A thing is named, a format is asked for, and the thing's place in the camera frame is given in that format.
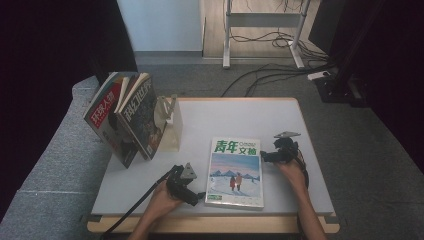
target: metal rack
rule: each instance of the metal rack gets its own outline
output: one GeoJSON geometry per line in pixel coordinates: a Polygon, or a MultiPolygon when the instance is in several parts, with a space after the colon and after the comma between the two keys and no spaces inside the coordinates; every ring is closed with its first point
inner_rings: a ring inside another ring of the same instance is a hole
{"type": "Polygon", "coordinates": [[[300,13],[231,13],[232,0],[226,0],[227,11],[225,13],[225,41],[223,67],[230,68],[230,28],[231,27],[283,27],[296,28],[293,41],[289,41],[290,51],[298,68],[305,67],[300,58],[297,48],[303,24],[309,8],[310,0],[302,5],[300,13]]]}

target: gray carpet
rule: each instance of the gray carpet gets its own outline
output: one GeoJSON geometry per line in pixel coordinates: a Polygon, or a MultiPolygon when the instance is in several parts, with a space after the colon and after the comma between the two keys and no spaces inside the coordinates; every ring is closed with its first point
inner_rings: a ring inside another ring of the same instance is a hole
{"type": "MultiPolygon", "coordinates": [[[[139,70],[153,75],[159,95],[219,97],[237,77],[259,67],[180,64],[139,70]]],[[[226,96],[244,96],[253,81],[251,75],[226,96]]],[[[75,85],[67,116],[0,225],[1,239],[98,237],[87,231],[86,217],[110,153],[82,119],[95,88],[93,78],[75,85]]],[[[371,109],[322,103],[306,76],[259,86],[252,96],[298,99],[340,220],[340,231],[329,239],[424,239],[424,176],[371,109]]]]}

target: dark curtain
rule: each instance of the dark curtain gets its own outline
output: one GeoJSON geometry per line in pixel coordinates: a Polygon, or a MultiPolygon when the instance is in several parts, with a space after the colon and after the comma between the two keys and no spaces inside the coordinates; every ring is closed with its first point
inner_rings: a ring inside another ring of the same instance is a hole
{"type": "Polygon", "coordinates": [[[72,101],[72,86],[137,71],[116,1],[2,1],[1,204],[10,201],[72,101]]]}
{"type": "Polygon", "coordinates": [[[358,74],[367,83],[368,104],[422,172],[423,13],[424,3],[421,1],[385,1],[358,57],[361,60],[358,64],[358,74]]]}

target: cable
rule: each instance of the cable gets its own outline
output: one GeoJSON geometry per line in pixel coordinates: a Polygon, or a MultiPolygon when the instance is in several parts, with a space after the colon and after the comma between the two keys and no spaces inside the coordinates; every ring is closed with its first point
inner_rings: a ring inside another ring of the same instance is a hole
{"type": "Polygon", "coordinates": [[[175,166],[168,171],[167,173],[165,173],[165,175],[163,175],[161,178],[159,178],[159,180],[157,180],[150,188],[149,190],[147,190],[147,192],[140,198],[140,200],[138,200],[134,206],[132,206],[130,208],[130,210],[128,210],[127,213],[124,214],[124,216],[122,216],[115,224],[113,224],[112,227],[110,227],[106,232],[104,232],[101,236],[100,239],[104,239],[105,236],[107,236],[108,234],[110,234],[113,230],[115,230],[115,228],[117,228],[144,200],[146,200],[146,198],[155,190],[155,188],[161,183],[163,182],[168,176],[169,174],[174,170],[175,166]]]}

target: magazine cover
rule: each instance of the magazine cover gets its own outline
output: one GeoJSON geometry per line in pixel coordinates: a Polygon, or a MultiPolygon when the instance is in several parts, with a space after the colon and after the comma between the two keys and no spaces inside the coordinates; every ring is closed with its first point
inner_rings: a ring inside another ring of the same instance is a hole
{"type": "Polygon", "coordinates": [[[84,113],[84,119],[105,142],[113,154],[128,168],[137,153],[131,136],[118,121],[114,110],[123,79],[136,72],[114,72],[104,82],[84,113]]]}
{"type": "Polygon", "coordinates": [[[215,137],[209,164],[207,205],[264,207],[260,140],[215,137]]]}
{"type": "Polygon", "coordinates": [[[122,124],[133,135],[140,151],[143,151],[150,160],[153,159],[162,139],[161,129],[165,128],[156,125],[154,119],[156,102],[157,96],[152,86],[152,78],[144,73],[140,75],[117,112],[122,124]]]}

